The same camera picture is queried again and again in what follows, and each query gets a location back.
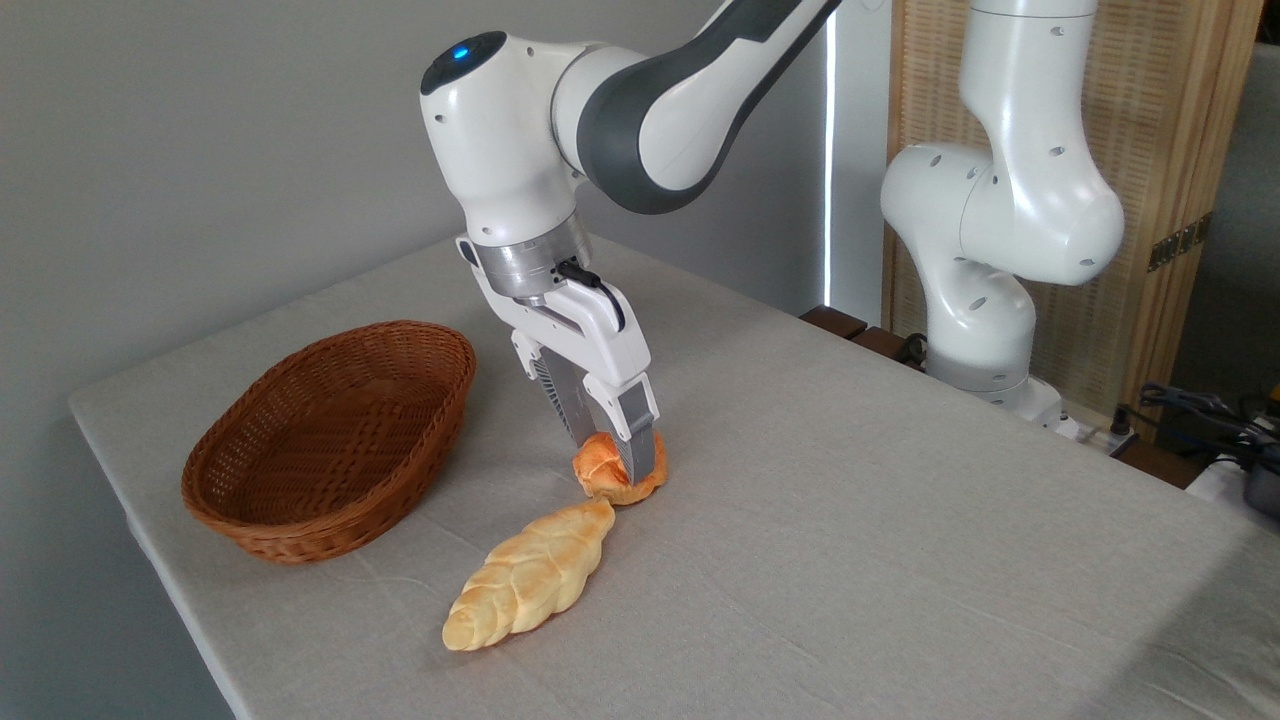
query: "wooden block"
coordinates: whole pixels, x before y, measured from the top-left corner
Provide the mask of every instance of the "wooden block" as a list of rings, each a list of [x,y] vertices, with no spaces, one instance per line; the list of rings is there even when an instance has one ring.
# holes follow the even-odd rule
[[[851,340],[867,329],[867,323],[826,305],[819,305],[809,310],[804,315],[800,315],[800,319],[828,333],[838,334],[845,340]]]
[[[902,347],[906,346],[906,340],[897,337],[884,328],[868,328],[854,338],[854,343],[878,352],[890,360],[897,360]]]
[[[1196,462],[1140,441],[1132,443],[1116,460],[1160,478],[1178,489],[1187,489],[1201,474],[1201,466]]]

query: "brown wicker basket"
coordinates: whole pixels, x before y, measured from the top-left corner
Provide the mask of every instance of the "brown wicker basket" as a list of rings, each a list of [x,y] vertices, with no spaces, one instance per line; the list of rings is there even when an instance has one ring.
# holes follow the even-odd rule
[[[285,357],[205,433],[182,473],[201,523],[280,564],[328,560],[407,515],[462,428],[475,352],[397,320]]]

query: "gray wall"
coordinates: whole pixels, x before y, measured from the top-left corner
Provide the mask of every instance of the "gray wall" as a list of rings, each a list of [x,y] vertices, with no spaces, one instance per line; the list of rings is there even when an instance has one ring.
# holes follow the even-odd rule
[[[845,0],[836,19],[831,306],[878,325],[892,1]]]
[[[228,716],[68,392],[460,231],[416,99],[453,40],[657,53],[717,4],[0,4],[0,717]],[[643,219],[593,191],[589,227],[817,304],[822,56],[692,208]]]
[[[1257,45],[1174,384],[1225,400],[1280,383],[1280,46]]]

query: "gray tablecloth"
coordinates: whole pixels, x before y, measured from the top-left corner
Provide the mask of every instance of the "gray tablecloth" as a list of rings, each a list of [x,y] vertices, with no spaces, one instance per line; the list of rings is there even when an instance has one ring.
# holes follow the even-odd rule
[[[572,447],[449,243],[72,397],[242,717],[1280,716],[1280,538],[684,272],[598,243],[644,325],[672,478],[568,612],[476,653],[440,625],[498,542],[579,501]],[[314,340],[412,318],[479,374],[422,505],[364,550],[255,560],[179,475]]]

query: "wooden panel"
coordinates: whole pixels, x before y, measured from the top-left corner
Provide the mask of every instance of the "wooden panel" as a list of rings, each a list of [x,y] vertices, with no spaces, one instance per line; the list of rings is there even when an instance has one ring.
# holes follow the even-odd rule
[[[1100,3],[1083,117],[1125,208],[1124,243],[1083,287],[1024,283],[1039,318],[1032,372],[1079,405],[1110,414],[1142,379],[1171,373],[1199,252],[1156,273],[1148,258],[1212,208],[1260,12],[1261,0]],[[968,4],[901,0],[896,13],[891,154],[924,141],[986,146],[959,97]],[[915,268],[892,232],[886,242],[884,324],[923,332]]]

